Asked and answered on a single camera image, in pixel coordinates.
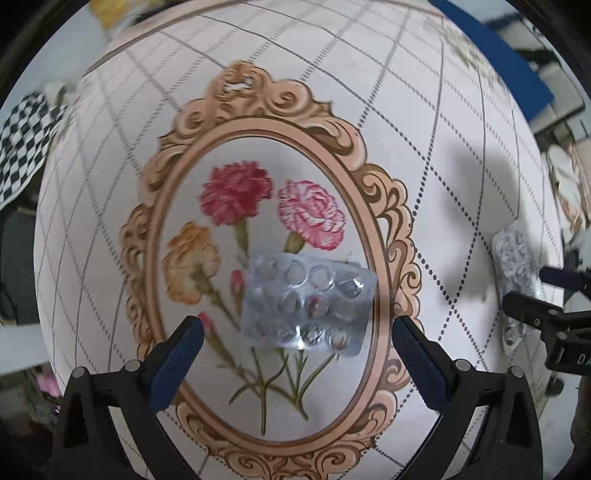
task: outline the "pink carnation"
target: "pink carnation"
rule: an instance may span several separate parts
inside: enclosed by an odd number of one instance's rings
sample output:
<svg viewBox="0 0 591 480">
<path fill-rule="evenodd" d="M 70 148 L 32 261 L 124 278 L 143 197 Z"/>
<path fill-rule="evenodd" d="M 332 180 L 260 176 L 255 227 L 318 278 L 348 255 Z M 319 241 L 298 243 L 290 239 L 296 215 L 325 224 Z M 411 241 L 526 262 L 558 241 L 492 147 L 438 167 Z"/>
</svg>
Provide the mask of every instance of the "pink carnation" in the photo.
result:
<svg viewBox="0 0 591 480">
<path fill-rule="evenodd" d="M 214 329 L 213 320 L 209 317 L 207 313 L 201 312 L 199 315 L 197 315 L 197 318 L 201 320 L 201 323 L 203 324 L 203 329 L 206 333 L 211 332 Z"/>
<path fill-rule="evenodd" d="M 239 294 L 244 288 L 244 275 L 242 270 L 233 270 L 230 274 L 230 286 L 232 287 L 232 293 Z"/>
<path fill-rule="evenodd" d="M 279 217 L 311 246 L 334 250 L 343 240 L 345 216 L 335 198 L 310 180 L 287 180 L 279 190 Z"/>
<path fill-rule="evenodd" d="M 234 225 L 258 214 L 258 202 L 270 199 L 273 181 L 256 161 L 214 167 L 201 194 L 201 211 L 217 225 Z"/>
</svg>

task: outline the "yellow object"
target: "yellow object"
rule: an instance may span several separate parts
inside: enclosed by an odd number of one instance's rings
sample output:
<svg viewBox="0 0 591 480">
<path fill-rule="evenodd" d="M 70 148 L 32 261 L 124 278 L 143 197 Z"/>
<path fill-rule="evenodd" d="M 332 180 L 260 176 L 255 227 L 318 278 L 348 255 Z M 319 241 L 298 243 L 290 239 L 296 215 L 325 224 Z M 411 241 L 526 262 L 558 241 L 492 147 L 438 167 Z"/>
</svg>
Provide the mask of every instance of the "yellow object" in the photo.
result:
<svg viewBox="0 0 591 480">
<path fill-rule="evenodd" d="M 131 9 L 147 9 L 162 0 L 90 0 L 90 11 L 99 19 L 103 30 L 113 28 Z"/>
</svg>

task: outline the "checkered cloth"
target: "checkered cloth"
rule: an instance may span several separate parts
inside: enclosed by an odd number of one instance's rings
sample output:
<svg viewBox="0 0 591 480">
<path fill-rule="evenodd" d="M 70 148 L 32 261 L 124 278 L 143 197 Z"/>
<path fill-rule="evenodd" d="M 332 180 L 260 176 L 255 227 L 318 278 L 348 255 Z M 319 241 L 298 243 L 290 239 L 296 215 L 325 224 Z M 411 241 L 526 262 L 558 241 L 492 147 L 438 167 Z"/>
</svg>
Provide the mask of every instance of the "checkered cloth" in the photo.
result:
<svg viewBox="0 0 591 480">
<path fill-rule="evenodd" d="M 13 201 L 45 162 L 64 106 L 50 108 L 45 95 L 33 92 L 12 109 L 0 135 L 0 210 Z"/>
</svg>

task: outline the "oval frame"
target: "oval frame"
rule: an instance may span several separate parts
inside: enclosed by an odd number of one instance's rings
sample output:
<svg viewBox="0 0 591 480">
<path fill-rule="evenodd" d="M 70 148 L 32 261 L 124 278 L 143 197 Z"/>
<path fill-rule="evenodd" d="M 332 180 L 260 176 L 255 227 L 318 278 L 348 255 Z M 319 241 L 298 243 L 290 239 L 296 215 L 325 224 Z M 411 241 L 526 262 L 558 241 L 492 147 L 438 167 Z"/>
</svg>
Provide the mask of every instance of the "oval frame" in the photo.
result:
<svg viewBox="0 0 591 480">
<path fill-rule="evenodd" d="M 295 148 L 324 172 L 345 201 L 368 265 L 378 275 L 368 360 L 349 405 L 330 425 L 303 439 L 265 442 L 243 434 L 218 418 L 186 382 L 175 399 L 176 413 L 194 441 L 241 475 L 325 479 L 356 465 L 361 452 L 394 420 L 394 392 L 409 376 L 391 347 L 390 322 L 407 314 L 419 323 L 421 288 L 406 187 L 366 162 L 361 134 L 334 117 L 328 103 L 315 101 L 301 82 L 273 82 L 265 70 L 238 61 L 212 80 L 205 98 L 189 102 L 177 114 L 173 130 L 160 138 L 160 151 L 144 169 L 143 202 L 121 229 L 126 311 L 143 359 L 166 340 L 157 302 L 158 241 L 176 188 L 207 152 L 244 137 L 269 138 Z M 378 218 L 388 222 L 386 238 Z"/>
</svg>

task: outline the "pill blister pack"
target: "pill blister pack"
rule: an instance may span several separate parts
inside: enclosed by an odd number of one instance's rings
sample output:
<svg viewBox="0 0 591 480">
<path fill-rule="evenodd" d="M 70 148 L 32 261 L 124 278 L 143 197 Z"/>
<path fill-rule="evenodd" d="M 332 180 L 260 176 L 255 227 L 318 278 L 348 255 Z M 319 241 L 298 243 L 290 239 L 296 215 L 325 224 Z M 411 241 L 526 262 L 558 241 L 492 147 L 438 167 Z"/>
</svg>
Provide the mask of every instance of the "pill blister pack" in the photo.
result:
<svg viewBox="0 0 591 480">
<path fill-rule="evenodd" d="M 499 301 L 510 291 L 534 298 L 541 295 L 541 283 L 533 263 L 533 253 L 518 221 L 492 238 Z M 502 343 L 506 354 L 515 350 L 529 327 L 503 314 Z"/>
<path fill-rule="evenodd" d="M 288 253 L 250 260 L 241 330 L 255 345 L 355 356 L 377 276 L 358 264 Z"/>
</svg>

